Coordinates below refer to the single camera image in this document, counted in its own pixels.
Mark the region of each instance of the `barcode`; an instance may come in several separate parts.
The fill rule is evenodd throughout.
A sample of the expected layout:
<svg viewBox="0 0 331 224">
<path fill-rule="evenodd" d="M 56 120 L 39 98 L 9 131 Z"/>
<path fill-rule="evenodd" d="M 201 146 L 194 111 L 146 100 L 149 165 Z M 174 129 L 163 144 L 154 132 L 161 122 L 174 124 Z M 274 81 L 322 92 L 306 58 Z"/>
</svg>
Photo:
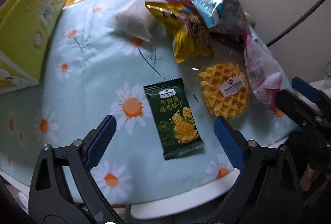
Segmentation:
<svg viewBox="0 0 331 224">
<path fill-rule="evenodd" d="M 262 67 L 257 67 L 249 73 L 249 76 L 253 83 L 260 81 L 264 77 L 264 71 Z"/>
</svg>

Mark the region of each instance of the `green round logo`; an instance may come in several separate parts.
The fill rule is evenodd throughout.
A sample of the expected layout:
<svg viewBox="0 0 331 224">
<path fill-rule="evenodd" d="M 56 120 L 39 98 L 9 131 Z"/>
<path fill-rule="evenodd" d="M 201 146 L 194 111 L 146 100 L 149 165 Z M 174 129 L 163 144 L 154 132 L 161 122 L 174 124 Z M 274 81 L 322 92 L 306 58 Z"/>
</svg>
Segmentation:
<svg viewBox="0 0 331 224">
<path fill-rule="evenodd" d="M 170 123 L 166 120 L 163 120 L 158 124 L 158 129 L 160 132 L 166 133 L 170 130 Z"/>
</svg>

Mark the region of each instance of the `blue gripper pad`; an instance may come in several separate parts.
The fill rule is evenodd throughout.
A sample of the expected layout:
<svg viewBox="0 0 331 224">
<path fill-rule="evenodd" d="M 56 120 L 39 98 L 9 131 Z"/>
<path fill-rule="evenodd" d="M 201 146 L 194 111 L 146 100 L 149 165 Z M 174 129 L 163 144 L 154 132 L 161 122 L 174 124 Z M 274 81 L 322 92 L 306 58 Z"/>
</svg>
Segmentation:
<svg viewBox="0 0 331 224">
<path fill-rule="evenodd" d="M 313 103 L 318 103 L 321 100 L 318 90 L 299 77 L 292 79 L 292 87 Z"/>
<path fill-rule="evenodd" d="M 105 150 L 116 132 L 116 119 L 110 117 L 103 128 L 99 131 L 91 146 L 87 150 L 85 168 L 89 171 L 98 166 Z"/>
<path fill-rule="evenodd" d="M 232 166 L 242 172 L 245 168 L 244 152 L 238 146 L 227 127 L 219 118 L 214 121 L 214 133 L 221 143 L 221 146 L 223 147 Z"/>
</svg>

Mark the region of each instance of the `black cable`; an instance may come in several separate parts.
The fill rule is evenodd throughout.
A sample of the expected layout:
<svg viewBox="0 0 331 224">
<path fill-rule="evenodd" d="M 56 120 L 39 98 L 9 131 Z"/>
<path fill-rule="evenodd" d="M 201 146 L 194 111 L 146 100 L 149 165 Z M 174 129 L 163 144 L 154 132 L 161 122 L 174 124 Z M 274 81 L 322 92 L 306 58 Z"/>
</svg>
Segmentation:
<svg viewBox="0 0 331 224">
<path fill-rule="evenodd" d="M 301 24 L 305 19 L 307 19 L 315 10 L 317 10 L 325 0 L 318 0 L 315 5 L 313 5 L 304 15 L 300 17 L 295 23 L 293 23 L 290 27 L 288 27 L 284 32 L 279 34 L 277 37 L 275 37 L 273 40 L 271 40 L 267 47 L 270 47 L 272 44 L 276 43 L 278 40 L 283 38 L 285 35 L 287 35 L 289 32 L 291 32 L 294 28 L 296 28 L 299 24 Z"/>
</svg>

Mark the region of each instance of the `round waffle cookie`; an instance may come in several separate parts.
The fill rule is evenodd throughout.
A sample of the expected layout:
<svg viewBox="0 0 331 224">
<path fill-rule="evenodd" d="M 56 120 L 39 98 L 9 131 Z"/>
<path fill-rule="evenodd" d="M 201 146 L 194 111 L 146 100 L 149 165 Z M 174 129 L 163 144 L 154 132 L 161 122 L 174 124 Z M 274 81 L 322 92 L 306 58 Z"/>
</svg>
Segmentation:
<svg viewBox="0 0 331 224">
<path fill-rule="evenodd" d="M 240 75 L 245 82 L 237 93 L 224 97 L 218 87 L 227 79 Z M 232 119 L 239 116 L 247 107 L 248 83 L 244 74 L 240 71 L 239 65 L 226 62 L 208 67 L 205 72 L 199 73 L 204 80 L 200 83 L 202 94 L 209 112 L 215 116 L 223 116 L 225 119 Z"/>
</svg>

